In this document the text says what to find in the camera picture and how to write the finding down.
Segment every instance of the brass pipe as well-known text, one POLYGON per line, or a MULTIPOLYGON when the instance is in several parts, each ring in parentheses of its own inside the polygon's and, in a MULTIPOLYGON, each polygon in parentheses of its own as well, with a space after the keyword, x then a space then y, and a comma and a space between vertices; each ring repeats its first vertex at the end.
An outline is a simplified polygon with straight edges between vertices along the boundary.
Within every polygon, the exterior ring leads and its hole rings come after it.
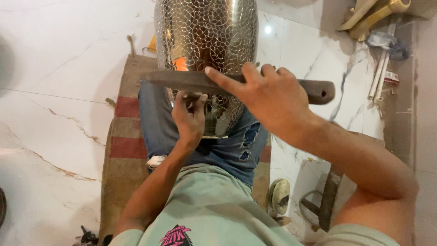
POLYGON ((370 35, 370 28, 378 21, 393 14, 407 11, 411 0, 390 0, 390 2, 375 11, 372 15, 356 24, 350 31, 349 36, 358 41, 364 41, 370 35))

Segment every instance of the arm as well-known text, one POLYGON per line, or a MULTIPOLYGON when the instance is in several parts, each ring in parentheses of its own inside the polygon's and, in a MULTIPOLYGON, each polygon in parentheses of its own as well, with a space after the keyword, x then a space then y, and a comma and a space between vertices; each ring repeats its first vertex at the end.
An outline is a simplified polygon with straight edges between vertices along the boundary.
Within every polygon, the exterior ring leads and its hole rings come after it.
POLYGON ((114 236, 129 229, 144 231, 155 220, 167 202, 180 169, 202 139, 207 95, 202 95, 188 109, 182 99, 184 95, 184 91, 178 92, 172 111, 180 139, 172 152, 134 192, 117 221, 114 236))
POLYGON ((241 84, 218 71, 207 75, 238 97, 269 131, 301 150, 317 155, 343 171, 358 186, 337 223, 375 228, 401 245, 411 243, 418 185, 413 172, 393 154, 334 126, 309 110, 308 97, 294 75, 266 64, 264 76, 251 63, 241 84))

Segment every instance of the filigree pattern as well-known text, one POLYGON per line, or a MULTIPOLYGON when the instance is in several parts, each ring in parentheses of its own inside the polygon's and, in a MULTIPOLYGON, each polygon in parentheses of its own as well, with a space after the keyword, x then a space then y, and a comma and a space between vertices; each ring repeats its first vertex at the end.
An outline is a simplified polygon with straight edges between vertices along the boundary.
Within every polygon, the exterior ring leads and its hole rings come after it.
MULTIPOLYGON (((159 69, 240 74, 256 55, 255 0, 161 0, 155 5, 159 69)), ((174 102, 176 90, 168 89, 174 102)), ((243 111, 233 96, 208 95, 205 136, 224 137, 243 111)))

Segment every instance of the ripped jeans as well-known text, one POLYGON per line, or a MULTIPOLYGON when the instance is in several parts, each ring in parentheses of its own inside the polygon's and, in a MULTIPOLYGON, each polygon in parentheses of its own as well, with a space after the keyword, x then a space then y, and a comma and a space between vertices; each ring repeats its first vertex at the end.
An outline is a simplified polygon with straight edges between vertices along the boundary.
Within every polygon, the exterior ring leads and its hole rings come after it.
MULTIPOLYGON (((164 89, 142 81, 139 110, 147 158, 167 156, 179 139, 171 107, 164 89)), ((253 186, 254 172, 266 143, 268 132, 244 107, 243 113, 226 139, 202 139, 185 165, 215 165, 253 186)))

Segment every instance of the white marble floor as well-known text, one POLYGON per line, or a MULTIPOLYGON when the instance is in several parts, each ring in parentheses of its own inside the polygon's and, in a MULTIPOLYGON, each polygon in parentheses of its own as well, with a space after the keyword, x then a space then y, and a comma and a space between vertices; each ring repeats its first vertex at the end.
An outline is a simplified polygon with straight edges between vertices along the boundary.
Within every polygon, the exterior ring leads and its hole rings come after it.
MULTIPOLYGON (((335 100, 311 109, 381 138, 383 124, 366 100, 374 61, 365 46, 333 31, 350 3, 327 3, 259 0, 257 61, 333 81, 335 100)), ((153 8, 154 0, 0 1, 0 187, 8 201, 0 245, 72 245, 80 225, 98 231, 114 113, 105 98, 117 97, 130 52, 126 35, 137 54, 150 42, 153 8)), ((272 181, 292 184, 293 222, 285 229, 301 241, 315 239, 296 203, 323 189, 329 163, 274 137, 271 166, 272 181)))

